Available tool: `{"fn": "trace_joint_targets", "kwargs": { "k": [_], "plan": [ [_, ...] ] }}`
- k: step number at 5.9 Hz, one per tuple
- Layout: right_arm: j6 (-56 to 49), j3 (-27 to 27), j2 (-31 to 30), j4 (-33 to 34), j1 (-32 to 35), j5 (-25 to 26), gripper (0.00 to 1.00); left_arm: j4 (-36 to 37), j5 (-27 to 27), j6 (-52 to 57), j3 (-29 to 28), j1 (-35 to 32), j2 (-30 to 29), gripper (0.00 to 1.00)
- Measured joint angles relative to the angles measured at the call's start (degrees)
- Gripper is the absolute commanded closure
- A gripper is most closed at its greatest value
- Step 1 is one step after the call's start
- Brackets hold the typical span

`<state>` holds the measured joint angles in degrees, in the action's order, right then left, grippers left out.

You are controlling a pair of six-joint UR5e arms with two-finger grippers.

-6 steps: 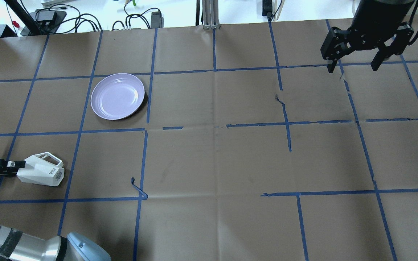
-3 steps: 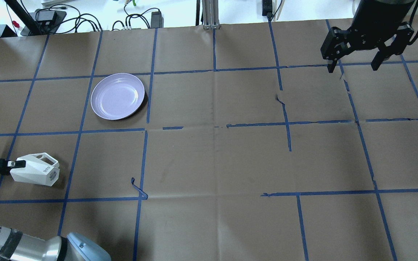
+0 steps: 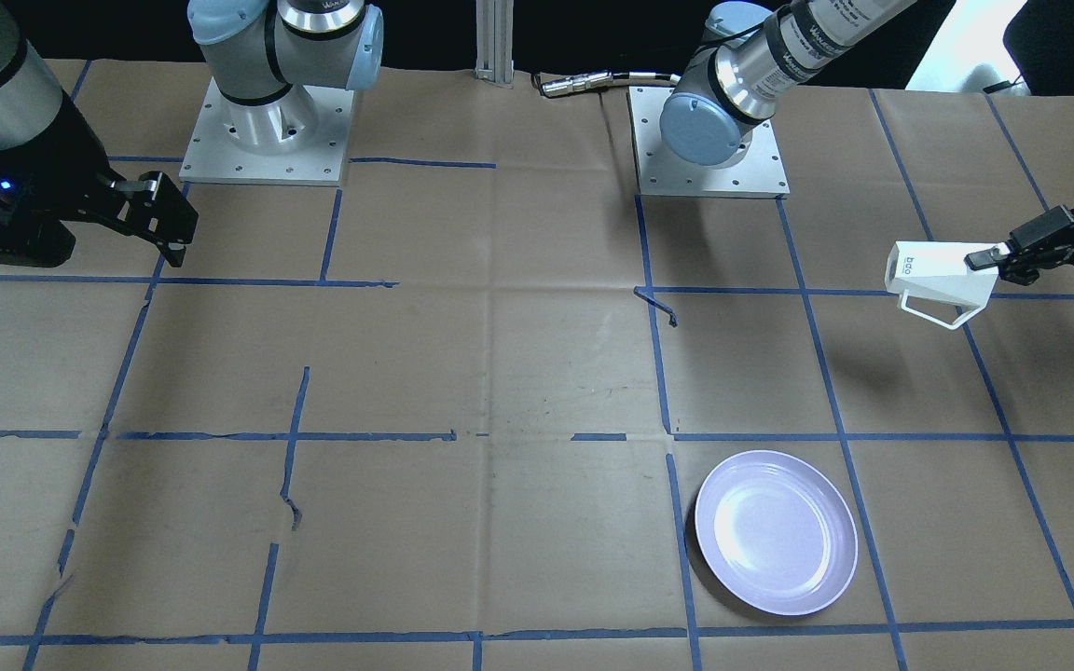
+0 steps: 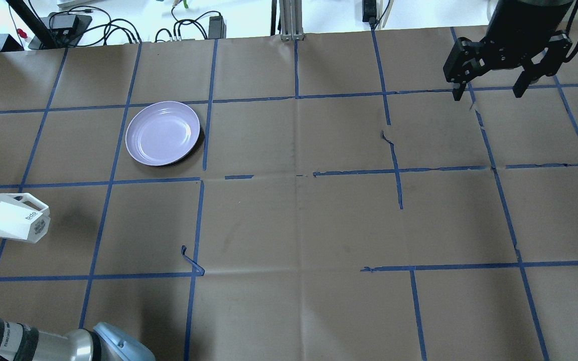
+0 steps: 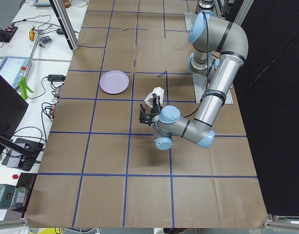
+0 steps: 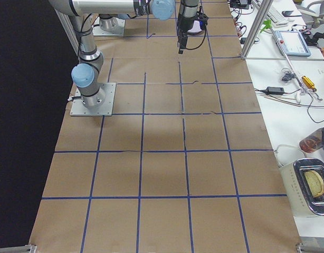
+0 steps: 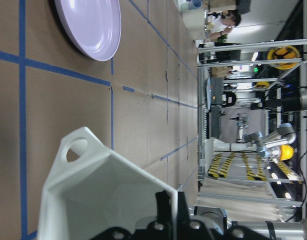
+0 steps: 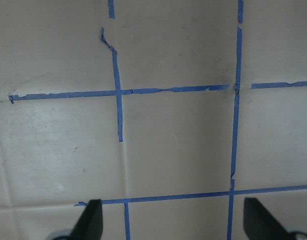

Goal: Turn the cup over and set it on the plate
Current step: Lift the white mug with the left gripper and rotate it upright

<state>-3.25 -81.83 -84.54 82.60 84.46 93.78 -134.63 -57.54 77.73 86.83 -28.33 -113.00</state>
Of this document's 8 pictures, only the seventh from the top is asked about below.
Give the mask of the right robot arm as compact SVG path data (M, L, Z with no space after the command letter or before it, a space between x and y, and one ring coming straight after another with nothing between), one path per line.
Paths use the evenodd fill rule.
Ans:
M203 222L208 240L307 240L307 219L299 222L236 221L223 208L194 206L190 215Z

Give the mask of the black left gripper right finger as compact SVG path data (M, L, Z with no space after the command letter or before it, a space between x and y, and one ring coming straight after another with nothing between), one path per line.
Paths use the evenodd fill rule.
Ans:
M183 191L178 192L177 222L178 223L190 222L189 208L186 201L186 195Z

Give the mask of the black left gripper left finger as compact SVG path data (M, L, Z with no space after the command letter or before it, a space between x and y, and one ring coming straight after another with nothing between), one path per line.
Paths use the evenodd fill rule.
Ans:
M173 224L172 200L166 190L155 194L156 199L156 221L159 224Z

